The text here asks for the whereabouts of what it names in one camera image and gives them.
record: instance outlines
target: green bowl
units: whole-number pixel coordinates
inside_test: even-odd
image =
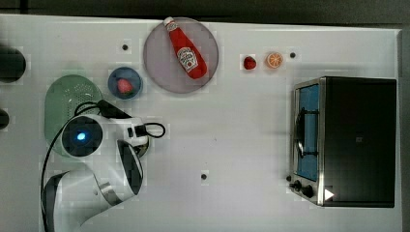
[[[54,81],[45,95],[44,105],[44,136],[48,145],[51,144],[64,124],[74,116],[75,108],[79,104],[98,102],[102,99],[103,94],[100,89],[84,76],[72,74]],[[98,113],[97,108],[84,112],[84,114]],[[64,156],[63,149],[58,141],[55,142],[53,150]]]

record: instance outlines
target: oven knob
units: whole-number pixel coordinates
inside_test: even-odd
[[[302,193],[308,197],[311,198],[313,196],[313,188],[311,187],[311,185],[308,185],[306,187],[302,188]]]
[[[295,181],[293,184],[290,184],[289,186],[291,188],[293,188],[294,190],[296,190],[296,191],[300,191],[301,187],[302,187],[302,184],[301,184],[300,181]]]

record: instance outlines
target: pink plate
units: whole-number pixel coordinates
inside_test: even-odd
[[[190,78],[179,64],[168,32],[159,24],[144,45],[144,64],[149,76],[163,89],[186,94],[200,89],[217,70],[219,52],[214,35],[203,24],[186,17],[174,17],[181,29],[201,52],[208,72],[198,79]]]

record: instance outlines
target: oven door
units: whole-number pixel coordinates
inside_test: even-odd
[[[296,90],[294,173],[310,181],[317,181],[319,85]]]

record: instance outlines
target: orange slice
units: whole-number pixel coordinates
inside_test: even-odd
[[[283,57],[277,52],[271,53],[266,57],[266,63],[271,69],[279,68],[282,62]]]

